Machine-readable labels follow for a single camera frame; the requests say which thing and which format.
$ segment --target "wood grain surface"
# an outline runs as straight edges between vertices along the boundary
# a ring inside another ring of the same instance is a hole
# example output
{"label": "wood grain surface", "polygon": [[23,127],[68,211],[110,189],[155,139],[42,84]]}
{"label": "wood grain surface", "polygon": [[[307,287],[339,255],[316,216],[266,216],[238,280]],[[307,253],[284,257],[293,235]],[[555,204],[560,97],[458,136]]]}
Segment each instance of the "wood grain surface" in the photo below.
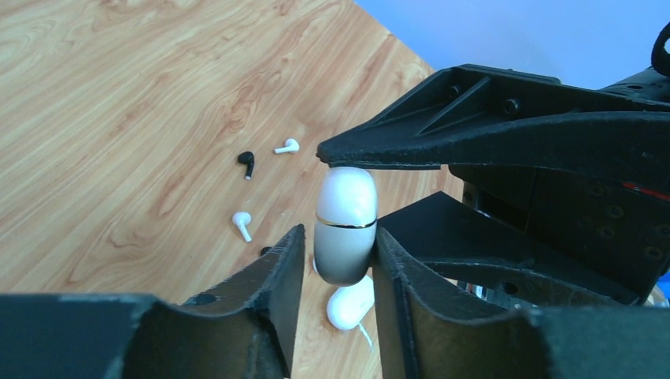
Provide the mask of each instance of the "wood grain surface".
{"label": "wood grain surface", "polygon": [[[311,254],[317,144],[430,73],[344,0],[0,2],[0,291],[183,302],[297,223]],[[373,175],[380,216],[461,190],[446,169]],[[334,290],[308,257],[293,376],[381,377],[374,311],[371,351],[329,325]]]}

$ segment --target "white mouse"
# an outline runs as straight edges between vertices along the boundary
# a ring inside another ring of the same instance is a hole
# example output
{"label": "white mouse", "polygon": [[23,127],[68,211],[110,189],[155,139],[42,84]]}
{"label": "white mouse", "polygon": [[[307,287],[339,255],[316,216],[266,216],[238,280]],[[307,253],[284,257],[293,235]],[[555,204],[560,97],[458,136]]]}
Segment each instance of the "white mouse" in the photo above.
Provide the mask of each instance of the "white mouse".
{"label": "white mouse", "polygon": [[352,330],[375,304],[375,286],[365,275],[353,286],[340,287],[328,300],[328,321],[342,331]]}
{"label": "white mouse", "polygon": [[338,287],[358,283],[370,266],[377,233],[378,197],[369,172],[335,167],[323,179],[314,225],[318,274]]}

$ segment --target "gold ring trim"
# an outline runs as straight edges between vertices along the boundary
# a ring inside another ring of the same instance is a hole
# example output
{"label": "gold ring trim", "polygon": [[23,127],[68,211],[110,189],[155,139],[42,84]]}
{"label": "gold ring trim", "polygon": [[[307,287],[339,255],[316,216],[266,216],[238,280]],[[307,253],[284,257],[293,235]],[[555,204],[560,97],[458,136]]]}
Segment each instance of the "gold ring trim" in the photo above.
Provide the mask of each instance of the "gold ring trim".
{"label": "gold ring trim", "polygon": [[341,227],[342,229],[365,229],[366,227],[371,227],[372,225],[375,225],[375,223],[377,222],[377,219],[375,219],[371,223],[359,224],[359,225],[347,225],[347,224],[343,224],[343,223],[333,223],[331,221],[324,220],[319,215],[316,215],[316,219],[320,223],[323,223],[324,225],[328,225],[329,227]]}

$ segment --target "white earbud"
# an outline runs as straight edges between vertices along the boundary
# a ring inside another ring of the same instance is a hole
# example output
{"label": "white earbud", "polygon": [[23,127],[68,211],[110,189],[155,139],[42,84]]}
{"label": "white earbud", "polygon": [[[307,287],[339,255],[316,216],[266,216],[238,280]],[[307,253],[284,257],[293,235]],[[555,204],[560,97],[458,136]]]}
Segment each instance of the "white earbud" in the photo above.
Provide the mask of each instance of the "white earbud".
{"label": "white earbud", "polygon": [[284,142],[284,147],[283,148],[275,148],[274,153],[275,154],[281,154],[282,152],[292,152],[296,153],[300,150],[300,145],[298,144],[298,141],[294,140],[293,138],[288,138],[286,142]]}
{"label": "white earbud", "polygon": [[247,212],[237,212],[232,216],[232,222],[237,226],[239,232],[242,233],[244,241],[251,242],[251,236],[247,231],[247,225],[251,222],[251,215]]}
{"label": "white earbud", "polygon": [[375,181],[354,167],[330,169],[318,197],[314,225],[316,271],[327,282],[352,286],[365,276],[377,232]]}

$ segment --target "white cord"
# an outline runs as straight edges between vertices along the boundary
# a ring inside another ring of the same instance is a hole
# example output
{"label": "white cord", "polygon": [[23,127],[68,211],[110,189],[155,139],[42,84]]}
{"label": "white cord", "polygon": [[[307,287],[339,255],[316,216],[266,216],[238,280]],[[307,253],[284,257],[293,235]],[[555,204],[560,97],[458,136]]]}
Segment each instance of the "white cord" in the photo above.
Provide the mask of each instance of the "white cord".
{"label": "white cord", "polygon": [[372,338],[370,338],[370,335],[367,334],[367,330],[365,330],[365,327],[363,326],[363,323],[358,324],[358,329],[360,329],[360,331],[365,336],[365,339],[367,340],[367,344],[370,345],[370,351],[373,351],[374,349],[372,347]]}

